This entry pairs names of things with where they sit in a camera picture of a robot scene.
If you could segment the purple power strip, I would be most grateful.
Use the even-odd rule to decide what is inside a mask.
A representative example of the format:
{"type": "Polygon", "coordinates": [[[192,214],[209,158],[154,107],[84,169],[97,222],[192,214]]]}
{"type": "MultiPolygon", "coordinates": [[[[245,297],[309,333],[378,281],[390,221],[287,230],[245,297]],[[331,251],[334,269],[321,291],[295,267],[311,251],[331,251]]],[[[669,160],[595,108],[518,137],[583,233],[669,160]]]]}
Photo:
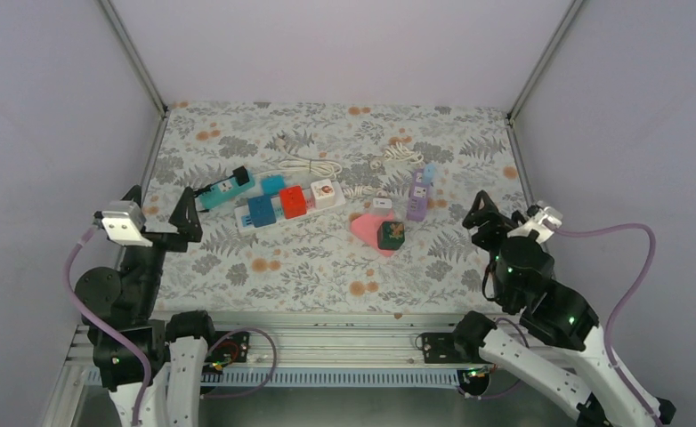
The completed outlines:
{"type": "Polygon", "coordinates": [[[432,180],[425,175],[425,171],[423,169],[416,170],[409,188],[407,220],[421,222],[425,219],[428,200],[431,196],[431,187],[432,180]]]}

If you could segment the blue cube socket adapter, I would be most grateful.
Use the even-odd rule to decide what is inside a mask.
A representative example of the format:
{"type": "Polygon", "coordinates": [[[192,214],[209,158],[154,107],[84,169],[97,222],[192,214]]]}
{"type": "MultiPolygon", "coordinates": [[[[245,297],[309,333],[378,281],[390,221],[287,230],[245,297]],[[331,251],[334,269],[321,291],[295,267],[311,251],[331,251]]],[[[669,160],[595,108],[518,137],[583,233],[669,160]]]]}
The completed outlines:
{"type": "Polygon", "coordinates": [[[268,226],[276,222],[276,214],[270,196],[251,197],[247,201],[247,206],[250,221],[255,228],[268,226]]]}

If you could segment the dark green cube socket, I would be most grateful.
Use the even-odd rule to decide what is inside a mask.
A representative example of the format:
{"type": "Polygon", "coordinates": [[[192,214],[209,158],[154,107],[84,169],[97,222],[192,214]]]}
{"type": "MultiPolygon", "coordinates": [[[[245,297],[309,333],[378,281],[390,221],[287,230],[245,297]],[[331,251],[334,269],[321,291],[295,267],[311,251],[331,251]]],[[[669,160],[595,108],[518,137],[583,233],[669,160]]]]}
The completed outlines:
{"type": "Polygon", "coordinates": [[[403,222],[385,221],[377,230],[377,247],[380,250],[397,251],[405,243],[405,225],[403,222]]]}

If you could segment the orange cube socket adapter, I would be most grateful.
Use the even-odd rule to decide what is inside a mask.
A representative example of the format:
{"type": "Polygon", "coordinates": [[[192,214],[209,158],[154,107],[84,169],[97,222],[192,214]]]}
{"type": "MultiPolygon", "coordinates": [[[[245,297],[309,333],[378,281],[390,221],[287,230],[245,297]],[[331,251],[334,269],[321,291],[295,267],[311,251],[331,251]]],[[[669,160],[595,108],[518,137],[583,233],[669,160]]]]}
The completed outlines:
{"type": "Polygon", "coordinates": [[[307,213],[306,198],[300,186],[284,188],[279,192],[279,200],[286,219],[294,219],[307,213]]]}

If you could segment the white tiger cube socket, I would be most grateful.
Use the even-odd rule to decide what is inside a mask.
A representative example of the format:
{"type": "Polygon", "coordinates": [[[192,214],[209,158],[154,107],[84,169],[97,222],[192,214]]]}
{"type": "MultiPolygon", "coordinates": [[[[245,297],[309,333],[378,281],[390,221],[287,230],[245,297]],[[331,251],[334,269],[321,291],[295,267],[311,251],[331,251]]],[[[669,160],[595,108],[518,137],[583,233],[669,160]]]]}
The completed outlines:
{"type": "Polygon", "coordinates": [[[314,181],[311,183],[310,189],[316,209],[326,209],[336,203],[336,191],[330,179],[314,181]]]}

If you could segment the black small charger with cable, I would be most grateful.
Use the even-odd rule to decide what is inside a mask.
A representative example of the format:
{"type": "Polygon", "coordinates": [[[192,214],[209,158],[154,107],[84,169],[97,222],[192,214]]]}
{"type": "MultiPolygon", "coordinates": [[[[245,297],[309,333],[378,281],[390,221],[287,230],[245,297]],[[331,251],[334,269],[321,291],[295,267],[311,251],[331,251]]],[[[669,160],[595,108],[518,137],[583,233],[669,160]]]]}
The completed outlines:
{"type": "Polygon", "coordinates": [[[242,185],[251,182],[251,174],[244,166],[240,166],[232,171],[231,176],[207,184],[206,186],[203,186],[200,189],[195,189],[194,196],[199,197],[201,194],[211,191],[215,185],[224,183],[226,181],[233,181],[234,184],[236,184],[238,187],[241,187],[242,185]]]}

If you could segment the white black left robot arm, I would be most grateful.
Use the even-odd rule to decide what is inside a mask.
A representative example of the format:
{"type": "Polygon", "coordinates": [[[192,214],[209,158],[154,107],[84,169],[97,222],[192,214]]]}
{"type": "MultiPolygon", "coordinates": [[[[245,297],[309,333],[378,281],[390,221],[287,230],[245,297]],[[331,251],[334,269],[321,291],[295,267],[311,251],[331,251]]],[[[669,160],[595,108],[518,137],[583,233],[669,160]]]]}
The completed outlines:
{"type": "Polygon", "coordinates": [[[135,185],[95,212],[62,279],[88,327],[93,363],[121,425],[196,426],[201,374],[205,359],[217,351],[218,335],[204,310],[167,322],[152,316],[166,255],[184,253],[202,238],[195,193],[184,189],[168,220],[173,230],[165,232],[146,229],[141,201],[142,188],[135,185]],[[71,282],[76,256],[100,230],[123,247],[119,267],[92,268],[71,282]]]}

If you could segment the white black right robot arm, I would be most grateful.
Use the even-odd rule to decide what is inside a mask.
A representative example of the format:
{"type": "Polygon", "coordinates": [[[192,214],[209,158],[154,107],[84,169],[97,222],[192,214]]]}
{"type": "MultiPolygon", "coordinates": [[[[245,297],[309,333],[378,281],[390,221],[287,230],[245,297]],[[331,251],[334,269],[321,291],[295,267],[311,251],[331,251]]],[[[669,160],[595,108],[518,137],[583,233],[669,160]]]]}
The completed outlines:
{"type": "Polygon", "coordinates": [[[483,282],[489,301],[569,363],[560,368],[517,342],[488,316],[468,312],[452,333],[452,348],[464,362],[498,365],[550,399],[577,426],[668,426],[676,414],[668,399],[649,393],[631,374],[611,343],[619,310],[638,289],[651,263],[602,322],[587,299],[554,279],[554,258],[545,243],[562,226],[551,206],[532,205],[505,216],[479,191],[462,225],[490,260],[483,282]]]}

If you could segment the cyan flat plug adapter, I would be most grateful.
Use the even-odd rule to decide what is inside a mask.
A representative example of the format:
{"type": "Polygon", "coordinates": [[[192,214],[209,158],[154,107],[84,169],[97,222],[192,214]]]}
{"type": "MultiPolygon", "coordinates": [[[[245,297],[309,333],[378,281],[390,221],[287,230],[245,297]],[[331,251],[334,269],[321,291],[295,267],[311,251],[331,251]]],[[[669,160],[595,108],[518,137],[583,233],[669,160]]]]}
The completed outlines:
{"type": "Polygon", "coordinates": [[[261,180],[263,194],[267,196],[277,196],[285,187],[285,178],[280,174],[267,176],[261,180]]]}

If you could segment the teal power strip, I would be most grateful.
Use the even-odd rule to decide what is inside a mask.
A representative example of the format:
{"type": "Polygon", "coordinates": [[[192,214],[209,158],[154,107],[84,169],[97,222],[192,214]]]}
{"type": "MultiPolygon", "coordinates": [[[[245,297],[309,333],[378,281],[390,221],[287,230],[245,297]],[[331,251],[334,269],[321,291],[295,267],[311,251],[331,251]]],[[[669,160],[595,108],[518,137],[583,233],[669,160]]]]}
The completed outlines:
{"type": "Polygon", "coordinates": [[[196,199],[204,210],[211,210],[240,196],[254,186],[255,178],[253,176],[248,176],[243,184],[238,184],[237,179],[231,176],[224,181],[216,182],[199,190],[196,199]]]}

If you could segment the floral patterned table mat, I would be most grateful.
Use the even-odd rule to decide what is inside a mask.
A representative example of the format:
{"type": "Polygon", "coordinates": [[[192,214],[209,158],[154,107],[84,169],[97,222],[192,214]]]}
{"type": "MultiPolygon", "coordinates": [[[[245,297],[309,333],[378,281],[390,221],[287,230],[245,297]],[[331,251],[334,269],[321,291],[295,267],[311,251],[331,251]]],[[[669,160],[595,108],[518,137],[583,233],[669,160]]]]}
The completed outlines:
{"type": "Polygon", "coordinates": [[[524,211],[520,171],[503,111],[494,108],[184,101],[170,108],[144,212],[164,226],[186,187],[244,166],[257,179],[283,175],[307,188],[311,169],[344,185],[344,205],[240,231],[240,195],[200,217],[204,236],[166,258],[157,306],[270,312],[492,311],[481,291],[489,259],[462,220],[486,190],[505,214],[524,211]],[[413,173],[436,167],[427,214],[408,222],[391,257],[350,231],[374,197],[406,216],[413,173]]]}

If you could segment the pink power strip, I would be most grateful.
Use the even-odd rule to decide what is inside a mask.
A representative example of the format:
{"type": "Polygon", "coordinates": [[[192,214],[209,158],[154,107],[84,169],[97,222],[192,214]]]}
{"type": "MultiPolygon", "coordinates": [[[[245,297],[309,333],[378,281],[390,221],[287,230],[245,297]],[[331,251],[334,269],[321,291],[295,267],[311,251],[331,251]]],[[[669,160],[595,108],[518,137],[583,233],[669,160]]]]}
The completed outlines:
{"type": "Polygon", "coordinates": [[[379,254],[391,257],[395,254],[395,250],[380,249],[377,232],[383,222],[394,220],[395,215],[393,212],[388,213],[386,216],[365,213],[351,222],[350,231],[357,239],[376,250],[379,254]]]}

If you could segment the aluminium corner frame rail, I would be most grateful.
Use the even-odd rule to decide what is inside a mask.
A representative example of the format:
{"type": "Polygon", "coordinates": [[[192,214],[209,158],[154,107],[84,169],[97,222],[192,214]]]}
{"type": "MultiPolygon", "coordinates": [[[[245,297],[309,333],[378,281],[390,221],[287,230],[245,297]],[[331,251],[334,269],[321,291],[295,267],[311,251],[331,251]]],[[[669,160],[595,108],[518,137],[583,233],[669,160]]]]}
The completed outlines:
{"type": "Polygon", "coordinates": [[[163,101],[162,96],[160,95],[160,92],[153,78],[151,77],[145,62],[143,61],[132,37],[130,36],[126,24],[120,17],[114,2],[110,0],[96,0],[95,3],[100,6],[106,21],[117,37],[121,49],[124,51],[132,69],[134,70],[134,73],[142,85],[142,88],[149,96],[151,103],[155,107],[155,110],[161,117],[165,117],[167,105],[163,101]]]}

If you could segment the aluminium front rail base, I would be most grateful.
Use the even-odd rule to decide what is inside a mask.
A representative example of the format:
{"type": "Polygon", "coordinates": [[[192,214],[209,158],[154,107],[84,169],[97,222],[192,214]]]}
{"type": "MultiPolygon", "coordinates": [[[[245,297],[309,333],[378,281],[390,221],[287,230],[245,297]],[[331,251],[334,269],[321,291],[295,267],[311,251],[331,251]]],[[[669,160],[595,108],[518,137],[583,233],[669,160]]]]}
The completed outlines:
{"type": "Polygon", "coordinates": [[[212,311],[217,330],[263,330],[279,368],[428,368],[418,337],[447,333],[461,313],[317,313],[212,311]]]}

